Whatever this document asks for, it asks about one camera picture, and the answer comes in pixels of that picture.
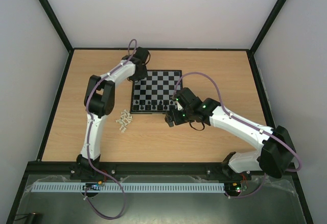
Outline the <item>black grey chessboard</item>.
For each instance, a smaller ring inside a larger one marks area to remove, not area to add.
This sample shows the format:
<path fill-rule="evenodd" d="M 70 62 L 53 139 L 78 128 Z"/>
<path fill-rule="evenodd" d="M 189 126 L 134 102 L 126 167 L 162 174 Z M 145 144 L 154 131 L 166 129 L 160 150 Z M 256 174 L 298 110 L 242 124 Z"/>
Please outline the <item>black grey chessboard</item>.
<path fill-rule="evenodd" d="M 181 76 L 181 70 L 148 70 L 148 77 L 137 82 L 133 81 L 130 112 L 132 114 L 164 114 L 169 111 L 169 106 L 167 110 L 164 110 L 164 100 L 168 100 L 170 105 L 173 101 L 174 90 L 182 89 L 182 81 L 179 81 Z M 163 110 L 157 109 L 160 100 L 162 100 Z M 133 110 L 136 101 L 138 101 L 139 109 Z M 151 102 L 151 110 L 145 110 L 148 101 Z M 156 105 L 156 110 L 152 110 L 152 105 Z"/>

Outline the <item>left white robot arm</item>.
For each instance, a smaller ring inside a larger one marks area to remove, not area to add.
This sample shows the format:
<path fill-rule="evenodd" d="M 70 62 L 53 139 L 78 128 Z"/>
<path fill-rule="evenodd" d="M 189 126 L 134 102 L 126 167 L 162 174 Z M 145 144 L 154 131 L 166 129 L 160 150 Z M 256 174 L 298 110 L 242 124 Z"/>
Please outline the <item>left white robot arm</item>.
<path fill-rule="evenodd" d="M 124 80 L 141 80 L 147 76 L 147 60 L 150 53 L 142 47 L 134 48 L 109 72 L 89 79 L 84 105 L 87 112 L 87 128 L 84 144 L 76 163 L 71 167 L 71 177 L 76 180 L 94 180 L 100 170 L 100 147 L 104 125 L 113 111 L 115 89 Z"/>

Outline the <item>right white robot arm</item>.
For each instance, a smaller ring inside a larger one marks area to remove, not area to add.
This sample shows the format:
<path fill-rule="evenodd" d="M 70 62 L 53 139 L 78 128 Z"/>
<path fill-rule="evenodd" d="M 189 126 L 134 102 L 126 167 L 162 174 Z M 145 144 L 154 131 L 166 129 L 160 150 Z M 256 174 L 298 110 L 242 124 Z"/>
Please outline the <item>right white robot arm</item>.
<path fill-rule="evenodd" d="M 223 174 L 233 179 L 247 171 L 262 171 L 281 178 L 294 158 L 295 150 L 288 131 L 278 126 L 254 123 L 227 110 L 214 99 L 202 101 L 189 88 L 173 96 L 176 107 L 166 112 L 165 122 L 170 126 L 193 122 L 225 130 L 255 148 L 252 152 L 231 152 L 221 163 Z"/>

